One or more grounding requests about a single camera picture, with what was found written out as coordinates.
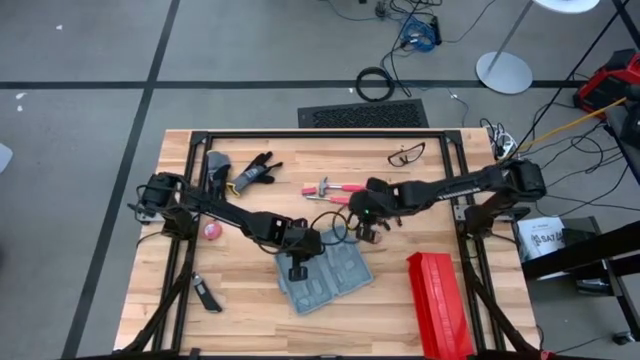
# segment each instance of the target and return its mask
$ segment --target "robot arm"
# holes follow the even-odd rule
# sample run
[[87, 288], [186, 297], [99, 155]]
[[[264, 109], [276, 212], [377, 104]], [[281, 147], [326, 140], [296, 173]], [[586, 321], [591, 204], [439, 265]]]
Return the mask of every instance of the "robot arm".
[[528, 160], [509, 160], [487, 166], [479, 171], [435, 182], [406, 181], [388, 184], [370, 178], [367, 190], [354, 193], [349, 210], [358, 218], [356, 236], [372, 241], [370, 229], [385, 219], [415, 215], [429, 209], [438, 201], [479, 192], [494, 192], [485, 204], [470, 206], [465, 213], [471, 216], [468, 232], [475, 233], [487, 222], [519, 201], [536, 201], [546, 194], [538, 165]]
[[144, 188], [144, 192], [134, 207], [136, 213], [161, 214], [165, 219], [164, 234], [180, 239], [195, 238], [198, 229], [193, 214], [209, 215], [240, 229], [261, 248], [275, 249], [270, 254], [291, 256], [291, 281], [305, 280], [307, 269], [301, 263], [323, 252], [320, 233], [309, 228], [306, 219], [294, 220], [266, 211], [244, 210], [224, 200], [213, 199], [211, 194], [190, 186], [180, 175], [154, 174], [147, 185], [139, 188]]

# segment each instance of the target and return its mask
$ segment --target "eyeglasses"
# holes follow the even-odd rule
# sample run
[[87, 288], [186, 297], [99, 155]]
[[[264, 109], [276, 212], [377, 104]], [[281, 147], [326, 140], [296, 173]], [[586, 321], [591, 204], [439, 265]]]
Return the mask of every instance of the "eyeglasses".
[[422, 153], [424, 152], [425, 147], [426, 147], [426, 144], [424, 142], [421, 142], [420, 144], [407, 150], [401, 147], [400, 151], [387, 157], [387, 161], [389, 162], [389, 164], [391, 164], [391, 166], [395, 166], [395, 167], [405, 166], [407, 164], [410, 164], [418, 160], [420, 156], [422, 156]]

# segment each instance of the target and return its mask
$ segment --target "black glove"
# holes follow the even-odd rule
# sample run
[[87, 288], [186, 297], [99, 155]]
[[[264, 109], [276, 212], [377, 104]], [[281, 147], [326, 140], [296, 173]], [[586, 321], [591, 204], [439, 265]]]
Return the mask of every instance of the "black glove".
[[225, 190], [227, 175], [231, 168], [229, 156], [217, 151], [207, 152], [207, 181], [209, 193], [215, 200], [226, 200]]
[[256, 156], [255, 159], [247, 166], [246, 169], [240, 174], [237, 178], [227, 183], [227, 188], [231, 190], [231, 192], [240, 196], [240, 193], [244, 188], [249, 186], [249, 184], [257, 182], [261, 184], [272, 184], [275, 179], [271, 175], [267, 175], [271, 169], [276, 167], [281, 167], [282, 162], [277, 164], [266, 166], [266, 162], [273, 156], [273, 153], [269, 151], [268, 153], [262, 153]]

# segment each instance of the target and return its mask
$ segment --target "gray tray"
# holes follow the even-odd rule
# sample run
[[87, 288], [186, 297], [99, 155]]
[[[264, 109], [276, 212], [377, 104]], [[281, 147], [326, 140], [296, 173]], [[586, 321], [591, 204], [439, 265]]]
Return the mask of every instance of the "gray tray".
[[[344, 227], [336, 227], [343, 234]], [[323, 243], [335, 243], [338, 239], [332, 230], [322, 234]], [[275, 256], [280, 277], [280, 290], [287, 294], [298, 315], [308, 314], [329, 304], [336, 297], [346, 295], [373, 281], [369, 266], [364, 261], [355, 239], [351, 236], [338, 245], [327, 246], [324, 254], [303, 263], [309, 277], [304, 281], [289, 281], [291, 257]]]

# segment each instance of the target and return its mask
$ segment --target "wooden table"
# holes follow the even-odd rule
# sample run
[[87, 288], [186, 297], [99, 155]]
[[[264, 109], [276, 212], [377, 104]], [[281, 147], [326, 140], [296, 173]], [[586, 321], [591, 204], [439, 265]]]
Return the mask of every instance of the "wooden table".
[[[484, 129], [462, 129], [461, 133], [469, 171], [493, 163]], [[190, 130], [167, 131], [158, 172], [183, 173], [190, 135]], [[354, 184], [364, 184], [371, 176], [389, 182], [444, 178], [442, 155], [432, 139], [426, 140], [425, 153], [415, 163], [403, 168], [387, 164], [386, 157], [401, 145], [406, 148], [420, 141], [235, 138], [216, 139], [213, 149], [230, 156], [232, 177], [259, 152], [273, 151], [272, 161], [284, 162], [284, 167], [275, 171], [276, 182], [252, 185], [241, 198], [231, 201], [250, 211], [266, 210], [312, 220], [321, 212], [338, 207], [300, 196], [302, 187], [315, 186], [324, 176], [334, 183]], [[195, 180], [201, 158], [196, 156]], [[486, 198], [483, 195], [486, 194], [479, 194], [477, 199]], [[359, 243], [375, 276], [371, 284], [306, 316], [296, 315], [278, 288], [272, 256], [240, 231], [223, 225], [221, 238], [197, 242], [194, 269], [205, 279], [224, 312], [206, 312], [191, 288], [181, 352], [199, 347], [203, 354], [422, 355], [406, 258], [417, 251], [450, 253], [466, 304], [465, 288], [449, 202], [436, 203], [427, 211], [403, 218], [403, 222], [400, 228], [391, 222], [393, 229], [384, 234], [380, 244]], [[319, 229], [329, 226], [328, 220], [319, 224]], [[160, 228], [160, 224], [146, 226], [142, 235]], [[494, 232], [513, 237], [505, 224], [496, 225]], [[155, 311], [169, 243], [168, 238], [157, 236], [146, 239], [138, 248], [115, 348], [127, 345]], [[497, 302], [525, 338], [537, 346], [536, 323], [515, 245], [498, 238], [488, 238], [485, 243]], [[492, 348], [484, 306], [481, 310], [485, 338]], [[170, 342], [174, 311], [168, 316], [165, 346]]]

